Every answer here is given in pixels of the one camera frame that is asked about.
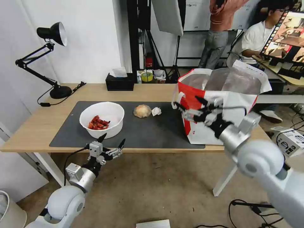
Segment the person's hand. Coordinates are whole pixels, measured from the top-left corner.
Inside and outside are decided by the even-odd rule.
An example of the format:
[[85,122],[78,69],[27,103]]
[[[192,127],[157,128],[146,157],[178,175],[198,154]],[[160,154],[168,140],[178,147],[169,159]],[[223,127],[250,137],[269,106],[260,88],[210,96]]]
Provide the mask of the person's hand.
[[263,57],[260,55],[260,51],[255,51],[254,55],[260,59],[263,59]]

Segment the lamp shade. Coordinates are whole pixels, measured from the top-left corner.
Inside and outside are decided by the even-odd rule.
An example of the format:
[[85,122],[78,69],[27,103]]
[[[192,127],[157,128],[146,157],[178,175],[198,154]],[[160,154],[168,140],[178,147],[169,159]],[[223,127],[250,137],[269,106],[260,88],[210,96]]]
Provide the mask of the lamp shade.
[[37,28],[37,34],[43,39],[52,39],[56,43],[66,46],[67,35],[61,22],[53,24],[50,28]]

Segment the silver robot arm segment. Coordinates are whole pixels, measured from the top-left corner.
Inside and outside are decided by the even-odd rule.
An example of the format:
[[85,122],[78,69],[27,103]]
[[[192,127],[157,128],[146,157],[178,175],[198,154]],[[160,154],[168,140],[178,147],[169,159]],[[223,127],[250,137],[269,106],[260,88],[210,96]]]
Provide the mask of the silver robot arm segment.
[[182,116],[194,122],[203,122],[214,131],[225,147],[226,154],[248,177],[254,177],[267,192],[274,208],[294,228],[304,224],[304,174],[294,171],[284,162],[280,149],[271,141],[249,141],[252,129],[260,116],[254,112],[245,115],[239,126],[222,118],[223,101],[210,101],[196,97],[201,102],[199,110],[186,110],[175,103]]
[[122,154],[125,139],[115,149],[107,149],[102,145],[105,135],[98,141],[90,143],[88,162],[82,166],[74,163],[66,168],[70,180],[69,186],[63,186],[52,193],[46,207],[35,221],[26,228],[69,228],[85,205],[86,195],[90,192],[100,169],[107,161]]

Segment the shoe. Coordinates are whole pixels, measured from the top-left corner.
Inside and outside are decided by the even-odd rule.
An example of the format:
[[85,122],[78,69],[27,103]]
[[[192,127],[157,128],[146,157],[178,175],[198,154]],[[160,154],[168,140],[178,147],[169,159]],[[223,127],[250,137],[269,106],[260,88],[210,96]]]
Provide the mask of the shoe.
[[269,122],[273,124],[282,123],[283,120],[277,116],[277,114],[272,110],[262,110],[260,111],[261,116],[268,120]]

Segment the computer monitor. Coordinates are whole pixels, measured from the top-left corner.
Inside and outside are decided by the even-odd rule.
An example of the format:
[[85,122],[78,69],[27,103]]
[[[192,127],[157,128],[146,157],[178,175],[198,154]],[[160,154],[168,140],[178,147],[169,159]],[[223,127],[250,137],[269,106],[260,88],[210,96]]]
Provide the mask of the computer monitor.
[[[304,13],[284,12],[261,55],[272,58],[272,63],[289,62],[294,66],[304,66]],[[282,70],[286,76],[301,77],[295,71],[289,71]]]

